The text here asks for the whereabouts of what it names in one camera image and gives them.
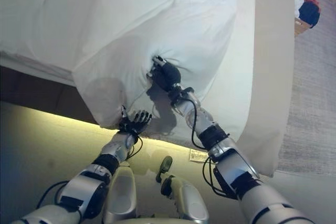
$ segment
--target black cable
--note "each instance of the black cable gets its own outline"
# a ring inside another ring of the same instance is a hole
[[[138,138],[139,138],[139,140],[140,140],[140,142],[141,142],[140,148],[139,148],[135,153],[129,155],[128,158],[127,158],[126,160],[128,160],[128,159],[131,158],[131,157],[134,157],[134,156],[135,156],[137,153],[139,153],[139,151],[141,150],[141,148],[142,148],[142,146],[143,146],[143,141],[142,141],[141,137],[138,136]]]
[[[130,158],[130,156],[133,154],[133,152],[134,152],[134,145],[132,145],[131,151],[128,152],[126,160],[128,160]]]
[[[61,190],[67,185],[68,183],[62,185],[60,188],[57,189],[57,192],[54,195],[54,204],[57,205],[57,198]]]
[[[210,160],[210,157],[208,157],[208,158],[206,159],[206,161],[203,163],[203,168],[202,168],[202,175],[203,175],[203,178],[204,178],[205,182],[206,182],[209,186],[211,186],[211,188],[212,188],[213,190],[216,190],[216,191],[218,191],[219,193],[224,193],[221,189],[215,187],[214,184],[213,184],[213,182],[210,183],[210,182],[207,180],[207,178],[205,177],[205,165],[206,165],[206,163],[208,162],[208,160]]]
[[[197,148],[202,149],[202,150],[205,150],[204,147],[201,147],[201,146],[197,145],[197,144],[195,143],[195,141],[194,141],[194,134],[195,134],[195,129],[196,129],[196,121],[197,121],[197,107],[196,107],[196,104],[195,104],[195,102],[194,102],[193,100],[188,99],[188,98],[181,98],[181,100],[189,101],[189,102],[191,102],[191,103],[193,104],[193,106],[194,106],[194,112],[195,112],[195,114],[194,114],[194,124],[193,124],[193,129],[192,129],[192,132],[191,132],[191,142],[192,142],[193,145],[195,145]]]
[[[209,176],[210,176],[211,189],[215,194],[222,197],[226,197],[225,193],[222,190],[219,190],[217,187],[214,186],[214,182],[212,180],[211,159],[209,158],[208,160],[209,160]]]
[[[66,184],[66,183],[68,183],[68,182],[69,182],[68,180],[66,180],[66,181],[61,181],[61,182],[57,182],[57,183],[53,184],[52,186],[50,186],[50,187],[44,192],[44,194],[42,195],[41,199],[39,200],[39,202],[38,202],[38,204],[37,204],[37,206],[36,206],[36,209],[39,209],[39,208],[41,207],[41,204],[42,204],[43,200],[45,199],[45,197],[47,196],[47,194],[48,194],[54,187],[56,187],[56,186],[58,186],[58,185],[61,185],[61,184]]]

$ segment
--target gray carpet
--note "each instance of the gray carpet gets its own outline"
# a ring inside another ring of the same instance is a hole
[[[279,170],[336,176],[336,10],[318,0],[321,16],[295,39],[287,132]]]

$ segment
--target sticker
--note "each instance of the sticker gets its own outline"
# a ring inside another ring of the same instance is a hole
[[[208,152],[200,152],[190,149],[190,161],[204,163],[208,158]]]

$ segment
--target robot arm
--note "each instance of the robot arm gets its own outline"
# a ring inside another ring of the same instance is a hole
[[[78,224],[100,213],[113,174],[126,160],[129,150],[138,140],[138,134],[152,118],[152,115],[142,112],[130,121],[124,106],[121,113],[120,131],[102,148],[100,155],[65,186],[57,205],[39,208],[13,223]]]
[[[171,106],[196,133],[203,149],[216,163],[214,175],[225,197],[239,201],[248,223],[313,223],[259,179],[259,174],[229,134],[201,107],[194,90],[181,86],[178,69],[160,56],[154,57],[153,61],[148,77],[167,92]]]

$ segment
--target clothing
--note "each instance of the clothing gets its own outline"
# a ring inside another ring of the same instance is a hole
[[[315,3],[304,2],[304,4],[299,9],[300,12],[299,19],[312,25],[312,27],[310,28],[313,28],[319,21],[320,18],[319,10],[320,10],[319,6],[316,5]]]

